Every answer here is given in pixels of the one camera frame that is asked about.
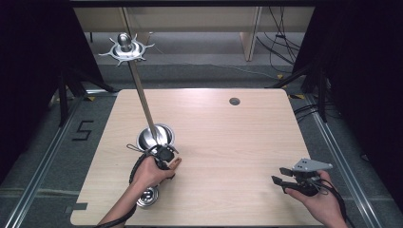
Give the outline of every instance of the metal base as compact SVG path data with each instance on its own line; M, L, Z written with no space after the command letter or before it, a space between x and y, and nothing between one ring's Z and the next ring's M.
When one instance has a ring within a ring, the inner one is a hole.
M151 206L158 198L158 188L149 187L147 188L142 196L137 200L137 205L141 207Z
M144 129L137 137L137 147L142 150L146 150L156 144L174 144L175 135L169 126L160 123L157 123L154 126L157 132L157 142L152 137L151 130L148 127Z

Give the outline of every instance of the small round hole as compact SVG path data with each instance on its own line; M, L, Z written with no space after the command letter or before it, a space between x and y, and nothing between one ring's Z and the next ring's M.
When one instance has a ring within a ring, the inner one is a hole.
M239 104L240 104L240 99L238 99L238 98L231 98L231 99L229 100L229 104L231 104L231 105L239 105Z

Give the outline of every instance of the printed number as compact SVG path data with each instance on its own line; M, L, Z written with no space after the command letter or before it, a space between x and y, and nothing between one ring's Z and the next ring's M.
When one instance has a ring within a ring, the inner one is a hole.
M86 137L82 139L73 139L74 141L87 141L89 134L91 134L91 130L82 130L83 124L85 123L94 123L94 121L81 121L80 125L78 126L77 133L86 133Z

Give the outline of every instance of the metal pole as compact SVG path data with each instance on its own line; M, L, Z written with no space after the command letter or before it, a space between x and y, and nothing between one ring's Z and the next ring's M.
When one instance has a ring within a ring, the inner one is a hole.
M148 122L148 127L151 130L152 138L155 140L156 143L158 143L157 131L156 131L154 122L152 121L150 109L148 108L147 99L145 98L145 94L144 94L142 82L140 81L140 75L139 75L139 71L137 70L136 62L135 61L127 61L127 62L128 62L128 68L130 69L131 76L133 77L133 80L134 80L134 84L136 85L136 88L137 88L137 93L139 94L140 102L142 103L145 118L147 119L147 122Z

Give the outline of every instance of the gray carpet floor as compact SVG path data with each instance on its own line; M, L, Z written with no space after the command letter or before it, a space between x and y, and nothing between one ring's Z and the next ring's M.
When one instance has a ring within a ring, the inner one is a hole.
M132 78L126 65L99 65L107 84L116 88L134 88ZM263 88L278 81L278 72L267 65L228 66L219 65L152 65L139 64L143 86L152 88L186 88L186 87L247 87ZM291 66L277 66L285 71L291 71ZM288 94L300 94L301 77L284 88ZM97 88L85 84L86 88ZM86 172L90 166L99 140L101 139L110 110L116 96L99 94L94 101L80 102L77 111L71 119L66 136L57 150L51 167L40 184L34 196L32 205L20 227L74 227L69 218L71 207L78 198L84 183ZM290 99L293 109L307 105L304 99ZM403 227L403 216L395 205L388 190L383 186L371 164L360 158L361 150L348 126L331 105L327 110L328 125L353 169L355 177L364 189L374 207L375 214L383 227ZM53 104L47 116L40 122L35 137L26 153L22 154L15 163L9 175L0 186L0 226L8 220L10 212L15 207L24 189L44 157L53 136L58 130L60 120L59 104ZM91 121L83 125L90 130L87 141L74 141L83 138L83 133L77 132L82 121ZM313 160L335 163L328 144L321 135L314 115L308 115L299 121L304 141ZM332 180L346 201L348 216L355 227L367 227L358 207L352 198L345 180L338 167L330 171Z

